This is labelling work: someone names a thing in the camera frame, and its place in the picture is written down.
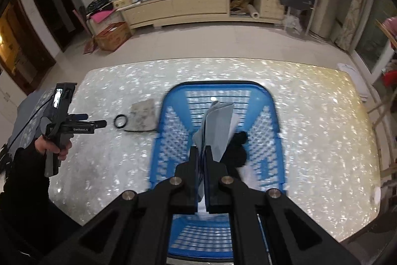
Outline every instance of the blue plastic basket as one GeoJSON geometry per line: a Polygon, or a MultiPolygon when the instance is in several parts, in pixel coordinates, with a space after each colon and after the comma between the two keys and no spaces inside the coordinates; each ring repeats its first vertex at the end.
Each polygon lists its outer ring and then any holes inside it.
{"type": "MultiPolygon", "coordinates": [[[[185,82],[167,93],[154,143],[151,187],[172,177],[175,167],[186,161],[192,135],[214,100],[235,104],[234,113],[240,115],[237,131],[248,134],[245,148],[260,190],[283,190],[283,151],[273,98],[260,84],[250,81],[185,82]]],[[[175,215],[168,252],[194,259],[233,258],[228,215],[213,215],[210,221],[197,215],[175,215]]]]}

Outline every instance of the dark doorway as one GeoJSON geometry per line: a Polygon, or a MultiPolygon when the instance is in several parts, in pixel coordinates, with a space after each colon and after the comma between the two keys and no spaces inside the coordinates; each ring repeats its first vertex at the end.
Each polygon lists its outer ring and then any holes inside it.
{"type": "Polygon", "coordinates": [[[73,13],[72,0],[34,0],[53,38],[64,52],[73,36],[83,30],[73,13]]]}
{"type": "Polygon", "coordinates": [[[36,90],[55,64],[37,36],[20,0],[11,0],[0,17],[0,64],[26,93],[36,90]]]}

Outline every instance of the device screen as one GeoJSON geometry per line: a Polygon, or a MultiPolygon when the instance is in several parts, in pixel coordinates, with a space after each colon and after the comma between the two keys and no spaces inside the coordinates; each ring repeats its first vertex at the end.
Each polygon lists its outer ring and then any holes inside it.
{"type": "Polygon", "coordinates": [[[58,108],[59,106],[59,101],[61,100],[62,91],[63,89],[61,88],[55,90],[54,103],[52,104],[54,108],[58,108]]]}

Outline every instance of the paper roll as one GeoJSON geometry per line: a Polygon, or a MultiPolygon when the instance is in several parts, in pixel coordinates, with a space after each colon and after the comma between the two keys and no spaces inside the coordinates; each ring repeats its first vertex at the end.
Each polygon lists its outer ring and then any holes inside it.
{"type": "Polygon", "coordinates": [[[247,6],[247,10],[249,10],[249,13],[250,13],[252,18],[255,18],[255,19],[259,18],[259,13],[255,9],[255,7],[253,7],[252,5],[248,5],[247,6]]]}

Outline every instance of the pink cloth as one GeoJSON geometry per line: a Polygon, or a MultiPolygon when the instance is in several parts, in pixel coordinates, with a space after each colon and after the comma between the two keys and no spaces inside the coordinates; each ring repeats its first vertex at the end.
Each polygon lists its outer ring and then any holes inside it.
{"type": "Polygon", "coordinates": [[[94,22],[96,24],[99,24],[113,12],[114,12],[114,9],[113,10],[102,10],[101,12],[98,12],[98,13],[95,13],[94,15],[92,15],[91,18],[94,20],[94,22]]]}

